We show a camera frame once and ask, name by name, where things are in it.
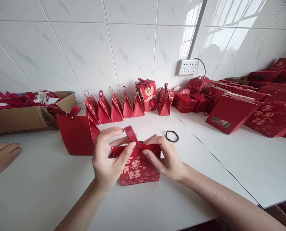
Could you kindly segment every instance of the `bag handle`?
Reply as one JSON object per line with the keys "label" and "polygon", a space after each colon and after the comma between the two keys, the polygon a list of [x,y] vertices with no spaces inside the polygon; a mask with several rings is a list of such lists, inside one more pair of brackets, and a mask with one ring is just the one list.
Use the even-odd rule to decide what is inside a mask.
{"label": "bag handle", "polygon": [[137,137],[136,137],[136,134],[134,133],[133,129],[131,126],[128,126],[128,127],[125,127],[124,128],[125,132],[126,132],[126,135],[129,139],[130,142],[135,142],[136,143],[136,147],[137,146],[140,146],[138,140],[137,140]]}
{"label": "bag handle", "polygon": [[75,105],[70,111],[70,119],[75,119],[75,117],[79,114],[81,108]]}

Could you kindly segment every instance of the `red paper bag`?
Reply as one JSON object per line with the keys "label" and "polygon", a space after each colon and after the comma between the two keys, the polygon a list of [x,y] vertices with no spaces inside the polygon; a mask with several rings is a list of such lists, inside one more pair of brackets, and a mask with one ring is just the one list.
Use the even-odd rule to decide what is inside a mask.
{"label": "red paper bag", "polygon": [[80,110],[74,106],[70,115],[57,115],[56,120],[69,154],[92,156],[100,131],[90,117],[77,116]]}
{"label": "red paper bag", "polygon": [[99,91],[99,99],[98,99],[98,117],[100,124],[108,124],[111,123],[111,106],[107,101],[106,97],[103,94],[103,91]]}
{"label": "red paper bag", "polygon": [[[158,144],[146,145],[142,141],[138,142],[131,126],[125,127],[125,132],[130,142],[136,142],[136,147],[120,176],[121,185],[128,186],[132,184],[159,181],[160,173],[142,153],[142,150],[149,149],[160,159],[160,146]],[[113,147],[112,152],[114,157],[119,157],[124,149],[125,146]]]}
{"label": "red paper bag", "polygon": [[260,104],[261,102],[221,96],[206,123],[229,135],[237,131]]}
{"label": "red paper bag", "polygon": [[88,91],[84,91],[87,98],[85,100],[86,116],[89,116],[95,125],[99,125],[98,104],[93,95],[89,95]]}
{"label": "red paper bag", "polygon": [[209,83],[210,79],[206,76],[202,76],[200,79],[197,77],[189,80],[188,88],[190,90],[190,94],[204,93]]}
{"label": "red paper bag", "polygon": [[123,86],[124,91],[124,100],[123,100],[123,116],[124,118],[132,118],[133,117],[133,109],[126,91],[126,87]]}
{"label": "red paper bag", "polygon": [[123,121],[123,108],[118,100],[113,88],[109,87],[109,92],[112,95],[112,110],[111,110],[111,120],[112,123]]}
{"label": "red paper bag", "polygon": [[251,115],[246,126],[271,138],[286,134],[286,94],[268,97]]}
{"label": "red paper bag", "polygon": [[165,88],[161,88],[158,94],[157,111],[161,116],[170,115],[170,93],[168,91],[168,83],[165,83]]}
{"label": "red paper bag", "polygon": [[198,99],[189,94],[189,89],[183,89],[182,91],[176,91],[175,107],[180,113],[193,112]]}
{"label": "red paper bag", "polygon": [[142,100],[140,98],[140,88],[138,87],[138,83],[135,82],[134,96],[133,96],[133,111],[134,117],[144,116],[144,108],[142,105]]}
{"label": "red paper bag", "polygon": [[198,112],[209,113],[210,112],[211,107],[213,106],[213,103],[214,103],[214,100],[211,97],[204,95],[202,93],[196,93],[196,94],[193,94],[192,96],[194,96],[195,98],[199,100],[194,109],[194,113],[198,113]]}

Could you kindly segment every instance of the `finger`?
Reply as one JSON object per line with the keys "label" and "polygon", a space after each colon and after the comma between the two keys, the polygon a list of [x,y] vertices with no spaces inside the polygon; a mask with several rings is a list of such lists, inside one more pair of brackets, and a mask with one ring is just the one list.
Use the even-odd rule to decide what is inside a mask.
{"label": "finger", "polygon": [[18,148],[20,145],[18,143],[13,143],[10,144],[9,146],[7,146],[6,148],[4,148],[2,151],[3,153],[10,153],[13,150],[15,150],[16,148]]}
{"label": "finger", "polygon": [[6,148],[9,144],[8,143],[0,143],[0,150]]}
{"label": "finger", "polygon": [[127,136],[125,137],[122,137],[122,138],[119,138],[117,140],[114,140],[112,141],[111,143],[109,143],[110,146],[112,147],[118,147],[118,146],[121,146],[122,144],[126,144],[126,143],[129,143],[129,139]]}
{"label": "finger", "polygon": [[170,143],[164,138],[164,136],[152,136],[145,140],[144,144],[159,144],[164,157],[166,157],[166,155],[172,150]]}
{"label": "finger", "polygon": [[131,156],[134,147],[136,146],[135,142],[131,142],[129,144],[127,144],[127,146],[125,147],[125,149],[123,150],[123,152],[120,154],[120,156],[117,158],[116,162],[118,163],[118,165],[124,167],[125,164],[127,163],[127,160],[129,159],[129,157]]}
{"label": "finger", "polygon": [[97,142],[107,142],[110,138],[118,136],[124,132],[123,128],[110,127],[103,129],[97,137]]}
{"label": "finger", "polygon": [[164,164],[155,156],[155,154],[151,150],[144,149],[142,150],[142,153],[147,157],[147,159],[152,163],[152,165],[154,165],[158,172],[163,172],[163,170],[165,169]]}

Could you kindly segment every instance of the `tile grout line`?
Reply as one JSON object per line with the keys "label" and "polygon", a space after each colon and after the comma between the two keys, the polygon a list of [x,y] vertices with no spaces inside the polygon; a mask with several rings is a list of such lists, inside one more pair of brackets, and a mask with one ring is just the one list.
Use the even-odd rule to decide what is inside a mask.
{"label": "tile grout line", "polygon": [[[40,0],[39,0],[39,3],[40,3],[40,5],[41,5],[41,7],[42,7],[42,9],[43,9],[43,11],[44,11],[44,13],[45,13],[45,15],[46,15],[48,21],[49,21],[49,18],[48,18],[48,16],[47,16],[47,13],[46,13],[46,11],[44,10],[44,8],[43,8],[43,6],[42,6]],[[79,89],[81,90],[81,93],[82,93],[83,98],[85,99],[84,94],[83,94],[83,91],[82,91],[82,89],[81,89],[81,87],[80,87],[80,85],[79,85],[79,83],[78,83],[78,80],[76,79],[75,74],[74,74],[73,71],[72,71],[72,68],[71,68],[71,66],[70,66],[70,64],[69,64],[69,62],[68,62],[68,59],[67,59],[67,57],[66,57],[66,55],[65,55],[65,52],[64,52],[64,50],[63,50],[63,48],[62,48],[62,46],[61,46],[61,44],[60,44],[60,42],[59,42],[59,40],[58,40],[56,34],[55,34],[55,31],[54,31],[54,29],[53,29],[53,27],[52,27],[52,24],[51,24],[50,21],[49,21],[49,23],[50,23],[50,27],[51,27],[51,29],[52,29],[52,31],[53,31],[53,33],[54,33],[54,36],[55,36],[55,38],[56,38],[56,40],[57,40],[57,42],[58,42],[58,44],[59,44],[59,47],[60,47],[60,49],[62,50],[62,52],[63,52],[63,54],[64,54],[64,57],[65,57],[65,59],[66,59],[66,61],[67,61],[67,64],[68,64],[68,66],[69,66],[69,68],[70,68],[70,70],[71,70],[71,72],[72,72],[72,74],[73,74],[73,77],[74,77],[74,79],[75,79],[75,81],[76,81],[76,83],[77,83]]]}
{"label": "tile grout line", "polygon": [[3,45],[0,43],[0,46],[4,49],[4,51],[6,52],[6,54],[10,57],[10,59],[13,61],[13,63],[17,66],[17,68],[22,72],[22,74],[25,76],[25,78],[27,79],[27,81],[33,86],[33,88],[37,90],[37,88],[31,83],[31,81],[29,80],[29,78],[26,76],[26,74],[22,71],[22,69],[18,66],[18,64],[13,60],[13,58],[10,56],[10,54],[6,51],[6,49],[3,47]]}
{"label": "tile grout line", "polygon": [[[181,121],[183,125],[197,138],[197,136],[184,124],[183,121]],[[200,141],[200,143],[214,156],[214,154]],[[233,176],[233,174],[215,157],[215,159],[228,171],[228,173],[246,190],[247,193],[258,203],[258,205],[263,208],[263,206],[260,205],[260,203],[248,192],[248,190]]]}
{"label": "tile grout line", "polygon": [[104,16],[105,16],[105,21],[106,21],[106,25],[107,25],[108,35],[109,35],[110,48],[111,48],[111,52],[112,52],[112,59],[113,59],[113,65],[114,65],[114,70],[115,70],[115,75],[116,75],[117,87],[118,87],[118,92],[119,92],[119,95],[120,95],[119,99],[122,99],[121,91],[120,91],[120,85],[118,84],[118,77],[117,77],[117,72],[116,72],[116,65],[115,65],[115,60],[114,60],[114,54],[113,54],[113,50],[112,50],[112,42],[111,42],[111,37],[110,37],[109,25],[107,23],[108,22],[107,14],[105,13],[105,6],[104,6],[104,1],[103,0],[102,0],[102,4],[103,4]]}

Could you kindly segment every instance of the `red ribbon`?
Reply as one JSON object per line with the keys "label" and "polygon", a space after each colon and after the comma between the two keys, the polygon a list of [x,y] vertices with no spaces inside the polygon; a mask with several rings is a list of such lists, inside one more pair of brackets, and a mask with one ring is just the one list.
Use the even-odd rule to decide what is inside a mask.
{"label": "red ribbon", "polygon": [[138,80],[140,81],[140,82],[139,82],[139,85],[141,86],[141,88],[143,88],[142,84],[143,84],[144,86],[147,86],[148,88],[151,88],[151,87],[150,87],[150,83],[148,82],[149,79],[146,79],[146,80],[138,79]]}

